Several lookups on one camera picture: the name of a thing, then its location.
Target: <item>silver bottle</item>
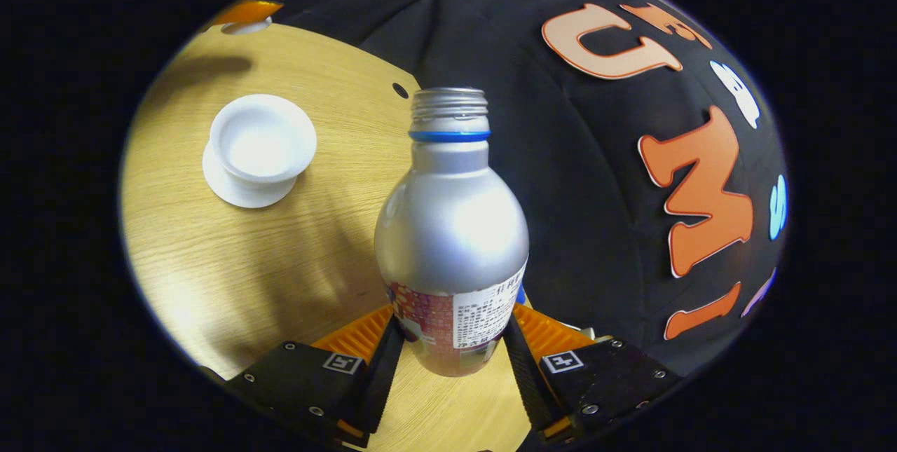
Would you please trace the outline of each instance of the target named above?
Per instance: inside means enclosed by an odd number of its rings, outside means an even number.
[[[512,312],[529,252],[526,219],[489,167],[484,92],[433,88],[412,101],[412,167],[374,236],[387,295],[424,368],[485,366]]]

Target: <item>wooden table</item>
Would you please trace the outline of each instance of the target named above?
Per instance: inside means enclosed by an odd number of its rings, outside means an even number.
[[[193,39],[148,91],[125,152],[122,222],[137,284],[198,365],[232,378],[284,340],[313,343],[387,304],[373,252],[381,203],[410,166],[413,76],[345,43],[272,25]],[[293,101],[317,153],[271,207],[220,200],[201,167],[225,104]],[[504,343],[467,378],[425,371],[404,348],[369,450],[516,450],[529,423]]]

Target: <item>black fabric backdrop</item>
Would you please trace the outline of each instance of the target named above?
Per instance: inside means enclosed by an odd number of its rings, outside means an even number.
[[[276,22],[359,47],[411,72],[423,88],[485,90],[493,129],[490,164],[518,196],[529,224],[524,283],[536,308],[567,324],[634,341],[682,375],[718,355],[753,319],[740,318],[740,312],[776,267],[788,235],[786,229],[769,240],[769,190],[778,174],[789,182],[791,177],[774,111],[707,30],[686,19],[711,40],[712,50],[628,15],[631,31],[586,36],[586,47],[613,54],[648,36],[685,71],[653,69],[604,81],[552,52],[542,40],[542,23],[586,2],[623,14],[622,3],[650,2],[678,13],[658,0],[285,1]],[[762,110],[758,129],[740,116],[709,60],[726,63],[744,79]],[[683,218],[664,213],[663,203],[689,167],[676,173],[673,186],[657,188],[636,142],[646,134],[664,140],[689,132],[707,121],[712,104],[736,130],[740,152],[727,191],[751,197],[753,234],[676,279],[666,238]],[[742,290],[733,313],[663,340],[670,315],[710,303],[736,282]]]
[[[311,449],[179,357],[137,298],[118,239],[131,114],[231,1],[9,0],[4,170],[22,170],[6,175],[9,212],[35,215],[9,215],[3,450]],[[887,0],[671,1],[725,41],[775,108],[791,250],[720,362],[587,449],[894,449],[883,184],[893,157],[882,145],[893,124],[877,106],[893,84]]]

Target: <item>orange gripper pad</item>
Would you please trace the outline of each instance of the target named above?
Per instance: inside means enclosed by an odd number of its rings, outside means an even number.
[[[364,357],[364,361],[371,366],[371,358],[377,352],[377,346],[381,344],[381,337],[387,330],[387,324],[390,323],[391,317],[392,306],[383,306],[383,308],[333,331],[312,343],[311,346],[330,350],[337,354]]]
[[[241,0],[218,15],[212,24],[259,23],[271,17],[282,7],[283,0]]]
[[[529,306],[515,303],[514,317],[520,325],[520,331],[526,339],[526,346],[529,347],[529,353],[533,354],[536,365],[544,356],[579,349],[595,343],[585,334],[565,327],[548,315],[540,314]]]

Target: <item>white bowl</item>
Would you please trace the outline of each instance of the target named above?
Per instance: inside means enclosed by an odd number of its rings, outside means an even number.
[[[270,27],[271,23],[273,21],[270,16],[265,21],[258,21],[257,23],[227,23],[221,27],[221,33],[229,36],[243,36],[243,34],[253,34],[264,30]]]
[[[275,95],[246,95],[212,121],[205,179],[225,202],[265,207],[289,193],[316,149],[317,133],[304,110]]]

